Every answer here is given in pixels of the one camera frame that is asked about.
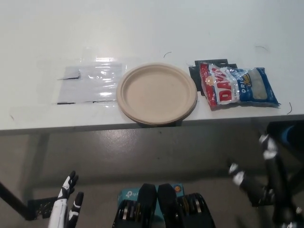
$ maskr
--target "black robotic finger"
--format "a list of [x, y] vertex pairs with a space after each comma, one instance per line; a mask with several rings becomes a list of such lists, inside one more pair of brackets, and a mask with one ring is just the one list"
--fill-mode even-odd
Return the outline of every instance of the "black robotic finger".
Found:
[[269, 135], [261, 135], [259, 142], [263, 149], [269, 185], [274, 191], [276, 203], [291, 201], [286, 169], [275, 141]]
[[75, 201], [73, 203], [73, 206], [69, 212], [68, 215], [68, 221], [66, 222], [66, 228], [75, 228], [77, 221], [78, 221], [78, 217], [79, 217], [79, 213], [81, 210], [81, 205], [83, 202], [83, 198], [84, 198], [84, 193], [83, 192], [79, 192], [75, 198]]
[[234, 162], [228, 161], [229, 174], [233, 182], [239, 186], [254, 201], [260, 201], [265, 197], [264, 186], [253, 177], [249, 177]]
[[69, 198], [70, 194], [74, 192], [74, 187], [77, 183], [77, 180], [78, 176], [76, 175], [76, 172], [72, 171], [61, 187], [60, 193], [58, 195], [58, 200]]

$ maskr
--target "clear plastic sheet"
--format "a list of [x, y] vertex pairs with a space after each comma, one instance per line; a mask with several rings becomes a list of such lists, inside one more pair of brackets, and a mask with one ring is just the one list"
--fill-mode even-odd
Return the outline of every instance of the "clear plastic sheet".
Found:
[[114, 58], [97, 58], [78, 66], [67, 66], [58, 104], [109, 102], [116, 100], [116, 88], [126, 65]]

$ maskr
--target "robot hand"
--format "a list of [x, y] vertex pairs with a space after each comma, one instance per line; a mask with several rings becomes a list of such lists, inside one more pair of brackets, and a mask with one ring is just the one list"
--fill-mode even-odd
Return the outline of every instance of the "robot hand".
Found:
[[273, 222], [278, 228], [303, 228], [302, 210], [292, 199], [287, 173], [278, 153], [275, 141], [268, 134], [262, 134], [259, 143], [263, 150], [268, 184], [260, 184], [234, 162], [229, 162], [229, 174], [233, 182], [247, 193], [253, 206], [274, 205]]
[[76, 175], [75, 171], [72, 171], [62, 185], [58, 198], [54, 203], [48, 228], [75, 228], [84, 194], [83, 192], [77, 194], [69, 214], [67, 213], [67, 200], [74, 192], [77, 180], [78, 175]]

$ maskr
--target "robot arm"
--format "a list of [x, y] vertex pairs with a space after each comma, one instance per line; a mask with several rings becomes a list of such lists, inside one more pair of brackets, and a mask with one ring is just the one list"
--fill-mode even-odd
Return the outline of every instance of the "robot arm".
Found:
[[84, 194], [79, 192], [76, 196], [72, 209], [67, 213], [67, 200], [74, 192], [78, 176], [73, 171], [61, 187], [57, 201], [55, 201], [48, 228], [75, 228], [81, 209]]

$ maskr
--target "black metal frame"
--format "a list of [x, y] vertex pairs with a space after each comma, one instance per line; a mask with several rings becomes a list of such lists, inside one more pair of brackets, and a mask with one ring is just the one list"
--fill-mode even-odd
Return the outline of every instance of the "black metal frame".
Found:
[[28, 205], [25, 205], [1, 182], [0, 197], [7, 204], [9, 204], [16, 212], [18, 212], [25, 220], [29, 221], [35, 220], [40, 215], [43, 219], [49, 218], [52, 212], [54, 202], [57, 200], [57, 197], [51, 197], [46, 199], [32, 199], [28, 201]]

